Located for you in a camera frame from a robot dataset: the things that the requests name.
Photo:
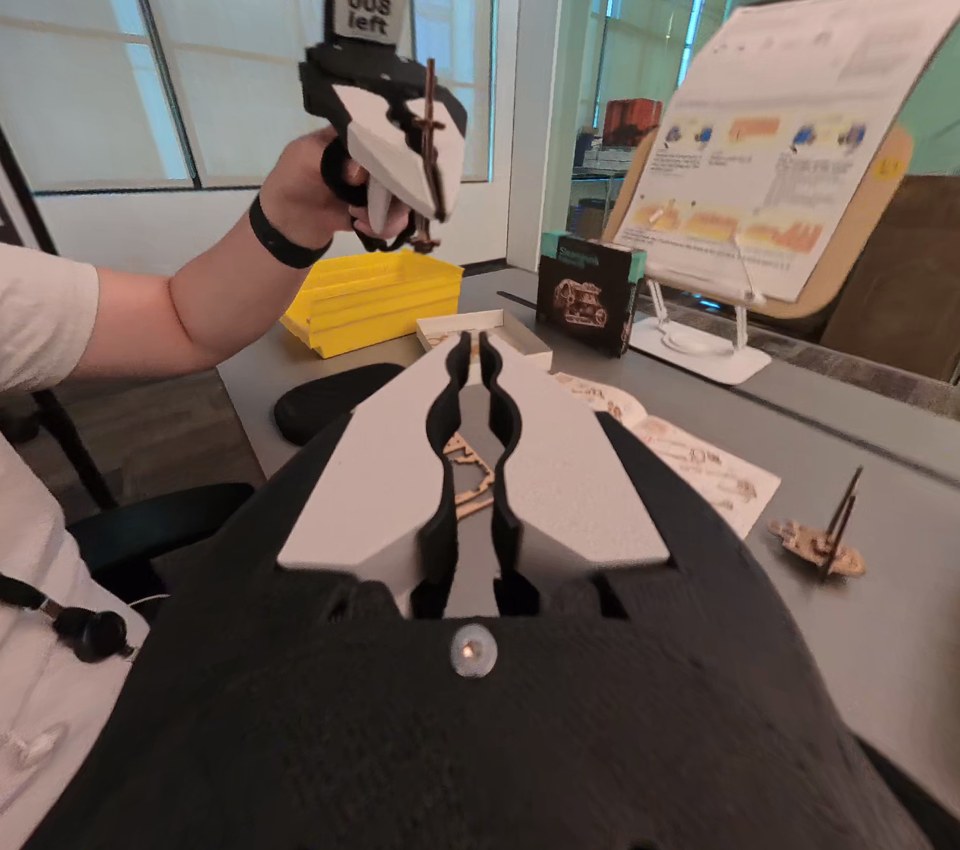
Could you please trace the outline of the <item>white shallow cardboard box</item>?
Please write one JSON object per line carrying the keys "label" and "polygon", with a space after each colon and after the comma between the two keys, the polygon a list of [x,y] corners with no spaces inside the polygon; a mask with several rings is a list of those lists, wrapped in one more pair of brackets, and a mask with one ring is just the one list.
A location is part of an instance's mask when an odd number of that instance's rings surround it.
{"label": "white shallow cardboard box", "polygon": [[470,372],[468,384],[481,381],[479,363],[479,335],[486,332],[510,345],[535,366],[550,371],[552,350],[518,318],[507,310],[475,311],[418,319],[415,333],[426,351],[438,347],[449,338],[459,339],[466,332],[471,339]]}

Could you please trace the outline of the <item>person's left forearm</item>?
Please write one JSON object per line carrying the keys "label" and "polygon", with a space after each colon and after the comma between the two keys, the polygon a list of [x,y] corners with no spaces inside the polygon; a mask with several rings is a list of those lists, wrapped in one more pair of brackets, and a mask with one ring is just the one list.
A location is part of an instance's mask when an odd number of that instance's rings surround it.
{"label": "person's left forearm", "polygon": [[307,273],[272,256],[246,218],[171,277],[96,272],[96,316],[71,378],[170,378],[212,369],[279,321]]}

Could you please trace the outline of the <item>printed instruction sheet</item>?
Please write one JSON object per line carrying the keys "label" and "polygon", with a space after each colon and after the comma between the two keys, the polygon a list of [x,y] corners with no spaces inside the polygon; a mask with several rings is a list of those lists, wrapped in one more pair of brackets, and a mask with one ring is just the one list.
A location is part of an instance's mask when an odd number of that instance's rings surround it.
{"label": "printed instruction sheet", "polygon": [[615,243],[647,272],[792,304],[959,0],[741,7],[672,96]]}

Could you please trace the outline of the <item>black wrist rest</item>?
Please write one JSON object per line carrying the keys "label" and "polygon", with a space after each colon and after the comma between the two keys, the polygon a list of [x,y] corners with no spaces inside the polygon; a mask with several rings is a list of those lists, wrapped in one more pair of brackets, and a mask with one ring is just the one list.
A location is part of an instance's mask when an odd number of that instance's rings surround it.
{"label": "black wrist rest", "polygon": [[303,383],[276,401],[274,425],[288,443],[303,447],[403,371],[399,364],[373,363]]}

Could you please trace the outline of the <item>dark wooden cross-shaped model part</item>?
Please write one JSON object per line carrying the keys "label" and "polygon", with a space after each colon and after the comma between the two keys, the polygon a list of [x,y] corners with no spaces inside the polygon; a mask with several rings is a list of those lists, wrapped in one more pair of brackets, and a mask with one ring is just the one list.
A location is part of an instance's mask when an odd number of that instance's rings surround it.
{"label": "dark wooden cross-shaped model part", "polygon": [[436,91],[438,88],[436,62],[433,57],[427,59],[424,79],[423,114],[414,119],[421,131],[421,162],[434,215],[429,217],[422,212],[413,211],[414,232],[410,240],[413,250],[421,255],[430,255],[440,242],[431,236],[432,221],[442,222],[447,217],[447,196],[441,170],[439,169],[439,150],[436,136],[446,125],[436,118]]}

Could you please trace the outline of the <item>cluttered storage shelf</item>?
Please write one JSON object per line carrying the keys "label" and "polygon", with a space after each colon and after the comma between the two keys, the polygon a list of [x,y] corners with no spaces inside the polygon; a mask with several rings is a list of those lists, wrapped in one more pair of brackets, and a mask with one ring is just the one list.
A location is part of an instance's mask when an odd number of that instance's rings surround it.
{"label": "cluttered storage shelf", "polygon": [[607,147],[582,134],[574,152],[566,229],[586,240],[602,237],[639,147]]}

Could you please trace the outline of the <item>brown wooden panel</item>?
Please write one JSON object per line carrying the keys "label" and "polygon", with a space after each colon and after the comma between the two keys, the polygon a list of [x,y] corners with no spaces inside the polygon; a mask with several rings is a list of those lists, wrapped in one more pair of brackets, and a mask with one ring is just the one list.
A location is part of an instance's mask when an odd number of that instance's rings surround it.
{"label": "brown wooden panel", "polygon": [[959,178],[906,176],[839,294],[821,346],[954,382]]}

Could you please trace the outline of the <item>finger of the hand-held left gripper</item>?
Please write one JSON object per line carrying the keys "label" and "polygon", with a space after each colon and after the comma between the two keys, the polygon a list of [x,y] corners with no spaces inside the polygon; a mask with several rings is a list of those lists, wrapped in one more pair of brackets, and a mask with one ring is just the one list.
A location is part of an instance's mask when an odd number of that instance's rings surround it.
{"label": "finger of the hand-held left gripper", "polygon": [[404,129],[411,152],[410,169],[405,174],[407,194],[412,207],[437,222],[449,217],[457,200],[466,156],[466,111],[460,102],[434,102],[431,113],[433,158],[424,155],[426,102],[405,102],[403,114],[410,117]]}
{"label": "finger of the hand-held left gripper", "polygon": [[412,207],[404,186],[410,169],[402,126],[390,118],[386,98],[363,88],[335,85],[333,91],[348,116],[346,148],[366,170],[366,208],[371,222],[385,222],[394,199]]}

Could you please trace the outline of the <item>dark model kit box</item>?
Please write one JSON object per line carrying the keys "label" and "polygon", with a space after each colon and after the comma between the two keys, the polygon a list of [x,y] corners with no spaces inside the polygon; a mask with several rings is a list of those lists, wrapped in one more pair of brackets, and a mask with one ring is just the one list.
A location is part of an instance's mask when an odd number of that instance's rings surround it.
{"label": "dark model kit box", "polygon": [[608,357],[623,356],[646,253],[563,231],[540,239],[536,320]]}

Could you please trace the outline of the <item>black office chair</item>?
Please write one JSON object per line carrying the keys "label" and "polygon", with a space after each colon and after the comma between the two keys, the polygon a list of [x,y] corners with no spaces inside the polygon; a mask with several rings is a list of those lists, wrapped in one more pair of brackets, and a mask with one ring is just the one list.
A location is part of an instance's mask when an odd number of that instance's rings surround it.
{"label": "black office chair", "polygon": [[254,489],[239,482],[190,488],[76,520],[67,531],[94,580],[134,605],[170,592],[157,560],[213,537]]}

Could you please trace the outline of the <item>yellow plastic bin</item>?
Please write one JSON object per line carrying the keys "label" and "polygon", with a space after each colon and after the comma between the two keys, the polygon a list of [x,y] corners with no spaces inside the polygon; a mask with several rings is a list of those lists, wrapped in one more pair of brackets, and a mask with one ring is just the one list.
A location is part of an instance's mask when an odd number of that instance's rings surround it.
{"label": "yellow plastic bin", "polygon": [[280,324],[320,358],[411,335],[420,319],[455,315],[462,267],[409,249],[322,259]]}

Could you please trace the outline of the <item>tan backing board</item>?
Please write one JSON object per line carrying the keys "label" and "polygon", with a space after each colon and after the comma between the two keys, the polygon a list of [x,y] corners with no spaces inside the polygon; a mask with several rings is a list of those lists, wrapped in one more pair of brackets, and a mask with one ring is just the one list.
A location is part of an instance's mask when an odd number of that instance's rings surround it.
{"label": "tan backing board", "polygon": [[[606,221],[602,237],[606,242],[617,239],[617,231],[628,213],[643,169],[655,147],[654,139],[655,134],[651,130],[633,153],[630,169]],[[840,294],[873,231],[897,194],[906,176],[912,151],[911,136],[901,125],[895,124],[872,159],[865,179],[858,185],[858,190],[850,200],[798,300],[786,303],[766,299],[762,304],[750,304],[748,309],[752,313],[783,321],[806,318],[828,307]],[[704,292],[710,298],[725,304],[733,305],[734,302],[739,302],[719,290],[701,290],[699,284],[690,280],[692,278],[670,278],[667,283],[678,290]]]}

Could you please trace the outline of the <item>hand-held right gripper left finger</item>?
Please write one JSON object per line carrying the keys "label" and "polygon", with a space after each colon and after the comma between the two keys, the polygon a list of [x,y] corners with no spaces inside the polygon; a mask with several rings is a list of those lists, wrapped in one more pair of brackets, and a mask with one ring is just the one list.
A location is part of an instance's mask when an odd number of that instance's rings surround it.
{"label": "hand-held right gripper left finger", "polygon": [[416,618],[444,616],[458,562],[445,448],[461,423],[470,336],[441,343],[362,402],[277,556],[281,568],[384,584]]}

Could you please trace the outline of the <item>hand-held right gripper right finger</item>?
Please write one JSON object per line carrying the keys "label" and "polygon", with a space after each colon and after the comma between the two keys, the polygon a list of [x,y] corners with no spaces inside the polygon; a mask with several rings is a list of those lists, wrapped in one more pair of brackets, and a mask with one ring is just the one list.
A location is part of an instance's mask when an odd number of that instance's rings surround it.
{"label": "hand-held right gripper right finger", "polygon": [[667,545],[605,429],[617,421],[486,332],[479,362],[503,446],[490,519],[499,614],[535,616],[569,583],[664,565]]}

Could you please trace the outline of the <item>laser-cut wooden parts sheet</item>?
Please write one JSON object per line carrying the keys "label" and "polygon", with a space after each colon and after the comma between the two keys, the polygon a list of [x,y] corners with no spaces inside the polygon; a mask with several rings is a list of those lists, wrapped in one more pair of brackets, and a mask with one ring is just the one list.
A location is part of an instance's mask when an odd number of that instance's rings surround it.
{"label": "laser-cut wooden parts sheet", "polygon": [[453,476],[455,516],[462,523],[493,505],[496,475],[460,432],[451,436],[443,452]]}

